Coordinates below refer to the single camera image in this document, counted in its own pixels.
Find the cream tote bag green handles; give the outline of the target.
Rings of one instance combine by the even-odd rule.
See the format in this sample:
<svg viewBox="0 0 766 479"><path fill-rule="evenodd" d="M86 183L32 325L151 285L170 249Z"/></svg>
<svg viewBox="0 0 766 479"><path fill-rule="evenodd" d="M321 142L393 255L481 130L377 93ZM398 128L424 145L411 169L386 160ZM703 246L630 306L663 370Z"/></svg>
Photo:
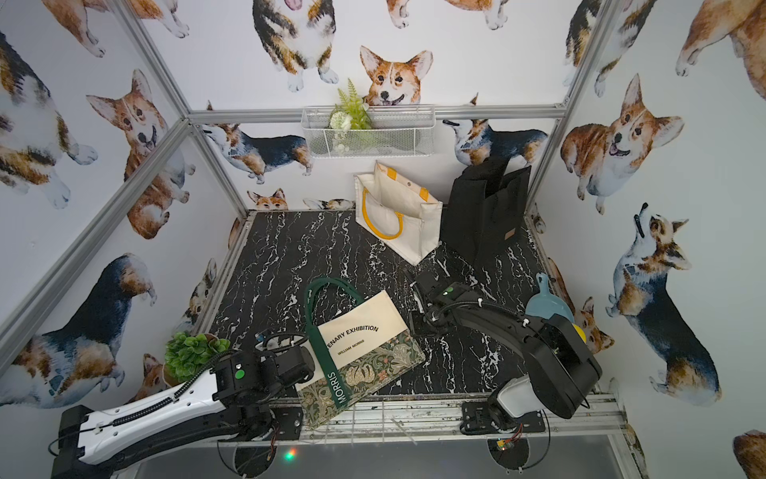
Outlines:
<svg viewBox="0 0 766 479"><path fill-rule="evenodd" d="M317 297L329 287L350 297L354 307L318 323ZM315 373L296 391L308 429L329 423L425 361L387 291L365 299L344 279L319 277L308 285L303 308Z"/></svg>

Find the cream tote bag yellow handles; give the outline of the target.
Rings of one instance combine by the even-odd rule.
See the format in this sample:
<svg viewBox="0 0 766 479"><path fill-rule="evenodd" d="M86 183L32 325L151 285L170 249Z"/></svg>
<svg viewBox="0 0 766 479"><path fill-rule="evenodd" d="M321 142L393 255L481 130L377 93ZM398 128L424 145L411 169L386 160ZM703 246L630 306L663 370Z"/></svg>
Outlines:
<svg viewBox="0 0 766 479"><path fill-rule="evenodd" d="M392 167L354 177L355 220L416 267L440 243L443 203Z"/></svg>

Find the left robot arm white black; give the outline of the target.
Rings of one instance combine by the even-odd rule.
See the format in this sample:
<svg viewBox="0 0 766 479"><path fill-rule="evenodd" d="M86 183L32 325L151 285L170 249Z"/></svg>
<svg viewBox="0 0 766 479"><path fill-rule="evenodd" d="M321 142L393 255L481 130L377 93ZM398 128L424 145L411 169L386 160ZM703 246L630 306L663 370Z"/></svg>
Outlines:
<svg viewBox="0 0 766 479"><path fill-rule="evenodd" d="M110 478L156 455L207 439L249 441L274 427L269 407L310 379L314 360L303 345L228 350L181 385L106 410L75 406L61 417L54 478Z"/></svg>

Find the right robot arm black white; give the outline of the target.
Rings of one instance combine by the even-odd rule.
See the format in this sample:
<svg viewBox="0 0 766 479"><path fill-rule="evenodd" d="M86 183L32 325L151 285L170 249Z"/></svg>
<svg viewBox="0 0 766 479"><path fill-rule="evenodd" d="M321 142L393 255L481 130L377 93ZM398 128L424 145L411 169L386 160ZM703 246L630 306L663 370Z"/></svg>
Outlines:
<svg viewBox="0 0 766 479"><path fill-rule="evenodd" d="M602 377L602 368L566 317L517 315L464 283L432 273L411 279L410 289L416 301L410 315L415 335L473 329L522 359L524 374L491 395L490 411L496 417L516 420L546 411L570 419L580 408L590 407L588 394Z"/></svg>

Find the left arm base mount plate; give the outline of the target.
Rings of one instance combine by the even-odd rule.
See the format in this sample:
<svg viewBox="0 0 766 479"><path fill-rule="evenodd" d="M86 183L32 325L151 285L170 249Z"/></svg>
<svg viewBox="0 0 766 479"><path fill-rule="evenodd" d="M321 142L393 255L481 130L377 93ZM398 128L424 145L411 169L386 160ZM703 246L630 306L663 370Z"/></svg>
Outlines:
<svg viewBox="0 0 766 479"><path fill-rule="evenodd" d="M242 441L299 439L304 419L300 407L259 407L245 411L243 429L237 435Z"/></svg>

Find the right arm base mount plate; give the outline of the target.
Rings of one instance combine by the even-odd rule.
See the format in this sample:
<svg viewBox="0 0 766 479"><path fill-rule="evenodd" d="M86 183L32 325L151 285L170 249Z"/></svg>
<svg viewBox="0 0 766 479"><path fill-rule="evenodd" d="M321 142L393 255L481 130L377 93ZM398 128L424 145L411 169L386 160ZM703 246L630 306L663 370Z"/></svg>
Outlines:
<svg viewBox="0 0 766 479"><path fill-rule="evenodd" d="M461 406L462 434L494 435L522 433L542 433L547 431L546 421L540 411L533 411L521 417L512 417L498 404L490 401L464 402Z"/></svg>

